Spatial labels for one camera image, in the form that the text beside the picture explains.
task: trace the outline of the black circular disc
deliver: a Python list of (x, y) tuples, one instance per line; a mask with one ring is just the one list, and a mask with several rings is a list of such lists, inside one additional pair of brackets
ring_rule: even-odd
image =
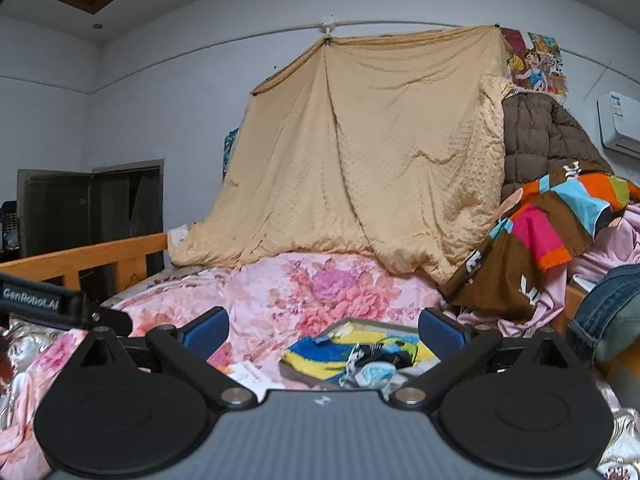
[(612, 431), (599, 391), (553, 367), (460, 383), (442, 401), (440, 421), (471, 459), (520, 474), (595, 465)]
[(38, 409), (36, 436), (56, 468), (136, 476), (177, 462), (201, 440), (207, 407), (188, 384), (139, 371), (111, 384), (96, 378), (52, 388)]

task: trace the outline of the brown quilted jacket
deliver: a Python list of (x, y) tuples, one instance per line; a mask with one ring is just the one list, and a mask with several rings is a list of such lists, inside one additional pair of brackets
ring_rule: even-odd
[(501, 200), (574, 160), (612, 171), (578, 121), (553, 97), (516, 94), (505, 99), (502, 108), (506, 155)]

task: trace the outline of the beige blanket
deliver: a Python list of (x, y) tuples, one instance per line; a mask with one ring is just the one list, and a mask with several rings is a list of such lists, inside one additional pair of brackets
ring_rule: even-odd
[(500, 202), (506, 61), (493, 26), (319, 41), (255, 89), (213, 211), (172, 261), (357, 252), (443, 283)]

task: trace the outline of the pink patch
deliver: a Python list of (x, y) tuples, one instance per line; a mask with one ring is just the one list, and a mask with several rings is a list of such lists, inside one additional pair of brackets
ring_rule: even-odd
[(545, 254), (563, 246), (556, 230), (546, 215), (537, 207), (529, 205), (513, 223), (511, 234), (517, 236), (533, 253), (536, 262)]

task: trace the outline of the pink floral bed sheet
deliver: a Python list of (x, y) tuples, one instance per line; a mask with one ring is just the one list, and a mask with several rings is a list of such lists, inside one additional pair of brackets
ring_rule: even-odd
[[(356, 254), (286, 253), (241, 270), (207, 269), (169, 278), (115, 306), (134, 322), (133, 336), (165, 323), (182, 326), (216, 305), (229, 312), (227, 341), (208, 359), (222, 371), (251, 361), (288, 388), (306, 388), (278, 371), (284, 349), (337, 320), (357, 317), (416, 326), (426, 306), (442, 303), (436, 286), (417, 275), (389, 276)], [(0, 477), (36, 480), (49, 472), (33, 436), (33, 415), (57, 373), (84, 337), (60, 336), (27, 370), (12, 425), (0, 433)]]

